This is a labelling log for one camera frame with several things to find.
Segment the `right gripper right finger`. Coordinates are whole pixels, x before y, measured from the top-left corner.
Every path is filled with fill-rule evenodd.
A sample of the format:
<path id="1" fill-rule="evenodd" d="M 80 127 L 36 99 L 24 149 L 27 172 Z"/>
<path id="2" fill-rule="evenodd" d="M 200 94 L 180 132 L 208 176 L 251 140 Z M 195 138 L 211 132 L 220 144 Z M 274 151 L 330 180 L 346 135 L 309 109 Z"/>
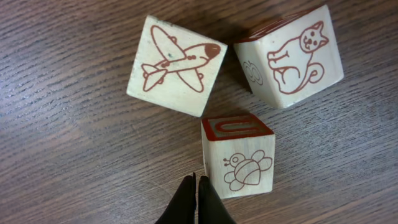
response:
<path id="1" fill-rule="evenodd" d="M 201 176 L 198 184 L 198 223 L 236 224 L 207 176 Z"/>

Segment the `red letter U block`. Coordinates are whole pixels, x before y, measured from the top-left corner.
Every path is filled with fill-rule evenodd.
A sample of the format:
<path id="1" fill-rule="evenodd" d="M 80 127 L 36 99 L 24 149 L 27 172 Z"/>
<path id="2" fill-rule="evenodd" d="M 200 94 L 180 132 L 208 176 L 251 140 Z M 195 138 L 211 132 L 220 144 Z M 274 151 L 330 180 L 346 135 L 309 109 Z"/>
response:
<path id="1" fill-rule="evenodd" d="M 220 198 L 272 191 L 275 133 L 257 116 L 203 118 L 201 136 L 205 174 Z"/>

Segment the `wooden block with picture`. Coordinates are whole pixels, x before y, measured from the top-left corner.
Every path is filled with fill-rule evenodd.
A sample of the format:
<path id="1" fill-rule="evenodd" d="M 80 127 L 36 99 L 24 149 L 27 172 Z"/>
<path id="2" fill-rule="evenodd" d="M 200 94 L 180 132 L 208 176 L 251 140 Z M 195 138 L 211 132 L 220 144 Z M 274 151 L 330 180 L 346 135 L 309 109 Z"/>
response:
<path id="1" fill-rule="evenodd" d="M 228 46 L 147 16 L 126 93 L 200 117 Z"/>

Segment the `wooden block green Z side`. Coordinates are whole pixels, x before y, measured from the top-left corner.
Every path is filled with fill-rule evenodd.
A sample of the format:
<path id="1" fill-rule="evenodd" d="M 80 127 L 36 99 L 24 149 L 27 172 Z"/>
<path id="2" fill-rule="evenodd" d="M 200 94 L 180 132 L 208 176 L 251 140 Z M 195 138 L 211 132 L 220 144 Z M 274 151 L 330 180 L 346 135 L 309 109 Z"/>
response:
<path id="1" fill-rule="evenodd" d="M 326 4 L 282 17 L 234 43 L 251 91 L 287 108 L 344 77 Z"/>

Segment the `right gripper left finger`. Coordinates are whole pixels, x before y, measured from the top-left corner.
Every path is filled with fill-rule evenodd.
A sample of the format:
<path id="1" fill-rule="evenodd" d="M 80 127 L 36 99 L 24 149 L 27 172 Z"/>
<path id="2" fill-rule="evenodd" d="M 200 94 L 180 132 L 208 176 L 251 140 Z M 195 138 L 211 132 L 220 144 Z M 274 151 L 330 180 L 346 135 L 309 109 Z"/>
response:
<path id="1" fill-rule="evenodd" d="M 194 224 L 196 205 L 196 175 L 193 173 L 183 178 L 155 224 Z"/>

